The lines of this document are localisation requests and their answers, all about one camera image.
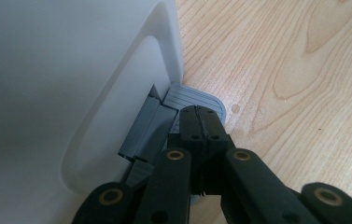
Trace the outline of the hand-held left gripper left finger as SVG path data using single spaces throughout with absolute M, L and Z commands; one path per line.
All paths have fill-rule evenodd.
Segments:
M 190 193 L 205 195 L 204 189 L 204 148 L 206 139 L 198 106 L 187 106 L 179 112 L 179 131 L 169 133 L 168 159 L 181 163 L 181 172 L 186 175 L 184 182 L 190 186 Z

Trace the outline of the grey bin pedal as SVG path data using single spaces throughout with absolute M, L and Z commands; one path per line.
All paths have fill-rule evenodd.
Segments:
M 151 175 L 155 160 L 167 146 L 168 134 L 179 133 L 179 111 L 190 105 L 214 110 L 225 123 L 224 104 L 208 93 L 173 84 L 163 100 L 148 96 L 119 150 L 119 155 L 132 163 L 125 177 L 127 186 L 133 187 Z

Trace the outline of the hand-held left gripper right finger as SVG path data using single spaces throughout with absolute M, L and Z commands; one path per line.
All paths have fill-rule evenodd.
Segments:
M 203 135 L 200 192 L 205 195 L 220 195 L 223 191 L 223 162 L 226 151 L 233 147 L 216 111 L 199 106 L 199 124 Z

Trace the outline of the pale round pedal bin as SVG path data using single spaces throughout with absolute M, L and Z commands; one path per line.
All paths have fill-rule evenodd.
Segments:
M 0 0 L 0 224 L 69 224 L 182 78 L 175 0 Z

